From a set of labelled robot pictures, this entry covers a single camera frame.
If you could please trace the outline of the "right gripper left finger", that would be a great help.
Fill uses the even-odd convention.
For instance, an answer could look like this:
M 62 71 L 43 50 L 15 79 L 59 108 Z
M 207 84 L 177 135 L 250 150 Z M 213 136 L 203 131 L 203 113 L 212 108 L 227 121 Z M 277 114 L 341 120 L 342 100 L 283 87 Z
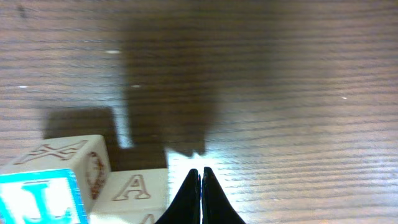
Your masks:
M 155 224 L 200 224 L 200 174 L 190 169 L 168 209 Z

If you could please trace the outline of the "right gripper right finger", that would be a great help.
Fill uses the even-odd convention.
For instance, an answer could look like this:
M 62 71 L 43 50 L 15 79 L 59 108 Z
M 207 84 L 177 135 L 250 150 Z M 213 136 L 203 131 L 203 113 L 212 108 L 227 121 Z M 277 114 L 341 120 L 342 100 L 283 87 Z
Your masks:
M 202 224 L 246 224 L 231 206 L 216 175 L 204 167 L 201 184 Z

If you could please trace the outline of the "white block red dots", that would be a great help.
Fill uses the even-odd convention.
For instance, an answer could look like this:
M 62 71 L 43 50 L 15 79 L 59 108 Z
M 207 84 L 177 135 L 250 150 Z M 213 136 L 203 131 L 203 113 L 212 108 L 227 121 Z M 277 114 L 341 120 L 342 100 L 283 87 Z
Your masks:
M 91 224 L 155 223 L 168 204 L 168 170 L 110 173 L 90 213 Z

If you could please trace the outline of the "blue J block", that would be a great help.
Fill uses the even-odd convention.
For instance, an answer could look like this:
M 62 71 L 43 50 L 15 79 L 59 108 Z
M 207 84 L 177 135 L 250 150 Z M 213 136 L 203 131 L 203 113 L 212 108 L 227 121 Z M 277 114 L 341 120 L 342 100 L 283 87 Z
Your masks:
M 110 170 L 101 135 L 45 139 L 1 168 L 1 218 L 88 223 Z

